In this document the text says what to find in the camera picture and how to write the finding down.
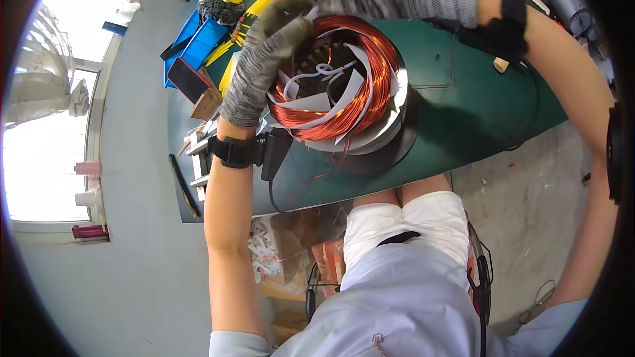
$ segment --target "thigh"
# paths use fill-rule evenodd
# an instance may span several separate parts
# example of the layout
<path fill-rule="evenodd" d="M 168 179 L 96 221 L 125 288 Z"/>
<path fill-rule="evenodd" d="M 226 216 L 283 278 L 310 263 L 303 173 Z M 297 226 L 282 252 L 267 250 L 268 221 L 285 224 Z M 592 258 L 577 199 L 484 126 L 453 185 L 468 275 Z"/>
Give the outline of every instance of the thigh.
<path fill-rule="evenodd" d="M 439 174 L 434 177 L 418 180 L 411 184 L 407 184 L 401 187 L 401 201 L 403 205 L 408 204 L 412 200 L 424 194 L 438 192 L 438 191 L 451 191 L 448 180 L 443 174 Z"/>
<path fill-rule="evenodd" d="M 385 191 L 369 194 L 367 196 L 355 197 L 353 199 L 353 208 L 364 204 L 388 203 L 401 207 L 397 189 L 388 189 Z"/>
<path fill-rule="evenodd" d="M 463 202 L 454 192 L 437 190 L 411 198 L 404 204 L 402 215 L 408 230 L 421 234 L 407 243 L 432 246 L 461 267 L 467 266 L 467 218 Z"/>
<path fill-rule="evenodd" d="M 379 243 L 401 233 L 402 225 L 401 206 L 395 189 L 354 199 L 344 234 L 346 267 L 351 268 Z"/>

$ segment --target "person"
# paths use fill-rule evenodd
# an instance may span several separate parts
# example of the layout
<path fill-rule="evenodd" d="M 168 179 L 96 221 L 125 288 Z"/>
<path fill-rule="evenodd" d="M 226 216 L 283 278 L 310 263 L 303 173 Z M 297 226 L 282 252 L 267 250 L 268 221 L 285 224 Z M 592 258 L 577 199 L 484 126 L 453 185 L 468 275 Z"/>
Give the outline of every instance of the person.
<path fill-rule="evenodd" d="M 321 11 L 364 18 L 457 20 L 467 28 L 501 18 L 502 0 L 313 0 Z M 218 138 L 250 139 L 280 60 L 311 30 L 298 15 L 312 4 L 270 5 L 247 34 L 220 109 Z M 612 95 L 588 54 L 563 28 L 527 7 L 527 60 L 549 84 L 591 151 L 591 184 L 578 228 L 547 310 L 500 338 L 487 331 L 487 355 L 546 356 L 576 321 L 612 241 L 605 147 Z M 309 325 L 273 350 L 258 305 L 247 248 L 252 170 L 214 157 L 204 230 L 210 268 L 210 356 L 478 356 L 480 319 L 467 295 L 467 220 L 443 175 L 354 199 L 347 218 L 341 291 Z M 419 236 L 383 243 L 405 231 Z"/>

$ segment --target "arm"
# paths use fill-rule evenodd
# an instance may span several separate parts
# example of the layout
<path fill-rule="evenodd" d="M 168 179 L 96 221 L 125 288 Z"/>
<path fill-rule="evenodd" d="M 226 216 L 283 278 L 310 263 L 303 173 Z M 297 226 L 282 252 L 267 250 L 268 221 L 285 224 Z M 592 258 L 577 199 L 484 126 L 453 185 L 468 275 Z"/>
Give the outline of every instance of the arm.
<path fill-rule="evenodd" d="M 324 12 L 370 18 L 457 20 L 467 28 L 500 18 L 501 0 L 315 0 Z M 608 198 L 606 146 L 613 98 L 589 55 L 564 29 L 527 7 L 527 59 L 549 84 L 591 150 L 585 217 L 551 305 L 588 298 L 611 245 L 617 207 Z"/>
<path fill-rule="evenodd" d="M 479 23 L 500 17 L 500 0 L 479 0 Z M 551 87 L 591 150 L 592 173 L 582 225 L 548 307 L 591 296 L 613 240 L 617 206 L 608 198 L 608 109 L 613 96 L 588 53 L 564 29 L 527 7 L 527 59 Z"/>
<path fill-rule="evenodd" d="M 254 128 L 218 120 L 218 139 L 250 139 Z M 267 338 L 247 248 L 252 211 L 252 170 L 232 169 L 212 159 L 205 193 L 204 228 L 210 260 L 213 331 L 249 332 Z"/>
<path fill-rule="evenodd" d="M 253 23 L 220 108 L 218 139 L 255 137 L 255 127 L 267 105 L 266 91 L 280 60 L 290 57 L 311 29 L 309 20 L 296 15 L 310 8 L 308 0 L 279 0 Z M 203 215 L 210 261 L 211 323 L 212 332 L 243 332 L 266 339 L 247 248 L 253 209 L 252 176 L 251 166 L 233 169 L 223 166 L 216 156 L 212 159 Z M 240 341 L 235 336 L 224 340 L 216 337 L 210 343 L 210 353 L 213 344 L 244 348 L 249 338 L 242 335 Z M 265 353 L 257 344 L 250 342 L 259 355 Z M 226 349 L 215 352 L 225 353 Z"/>

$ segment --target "workbench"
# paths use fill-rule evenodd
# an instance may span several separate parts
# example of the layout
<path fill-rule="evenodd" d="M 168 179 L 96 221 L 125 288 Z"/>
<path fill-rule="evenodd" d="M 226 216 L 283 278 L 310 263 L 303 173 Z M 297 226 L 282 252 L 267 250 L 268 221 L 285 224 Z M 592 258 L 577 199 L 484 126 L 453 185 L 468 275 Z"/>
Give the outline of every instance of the workbench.
<path fill-rule="evenodd" d="M 195 10 L 197 1 L 191 0 L 182 14 L 184 22 Z M 254 1 L 245 0 L 247 8 Z M 449 83 L 452 33 L 422 20 L 377 20 L 373 24 L 401 52 L 409 83 Z M 208 67 L 214 83 L 219 83 L 231 54 L 238 50 L 234 45 Z M 528 69 L 520 65 L 510 66 L 500 74 L 494 69 L 493 60 L 492 56 L 456 39 L 453 86 L 420 92 L 415 144 L 388 171 L 372 176 L 346 174 L 327 162 L 320 152 L 294 141 L 274 179 L 278 207 L 295 210 L 339 202 L 431 177 L 512 149 L 567 119 L 558 99 L 540 76 L 532 78 Z M 200 121 L 189 118 L 192 103 L 179 91 L 168 88 L 166 94 L 169 95 L 168 148 L 176 154 L 187 132 Z M 186 182 L 193 180 L 192 158 L 183 154 L 177 162 Z M 325 172 L 326 175 L 315 179 Z M 183 222 L 202 222 L 202 218 L 192 217 L 176 184 L 175 187 Z M 202 202 L 196 201 L 193 188 L 191 191 L 193 203 L 202 213 Z M 260 179 L 260 168 L 254 167 L 253 215 L 273 212 L 268 184 Z"/>

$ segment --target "wrist strap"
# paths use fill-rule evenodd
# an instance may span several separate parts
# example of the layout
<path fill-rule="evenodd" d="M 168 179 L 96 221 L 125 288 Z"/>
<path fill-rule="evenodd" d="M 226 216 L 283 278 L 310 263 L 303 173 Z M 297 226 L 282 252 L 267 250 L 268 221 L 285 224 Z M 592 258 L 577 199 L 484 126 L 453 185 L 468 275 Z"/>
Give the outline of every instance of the wrist strap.
<path fill-rule="evenodd" d="M 492 20 L 488 26 L 467 29 L 456 23 L 438 22 L 441 28 L 456 30 L 459 42 L 475 49 L 500 57 L 512 64 L 518 63 L 527 53 L 525 28 L 527 27 L 527 7 L 525 0 L 501 0 L 502 19 Z"/>
<path fill-rule="evenodd" d="M 211 152 L 218 156 L 225 167 L 246 169 L 252 164 L 262 164 L 264 141 L 260 138 L 220 140 L 213 137 L 211 142 Z"/>

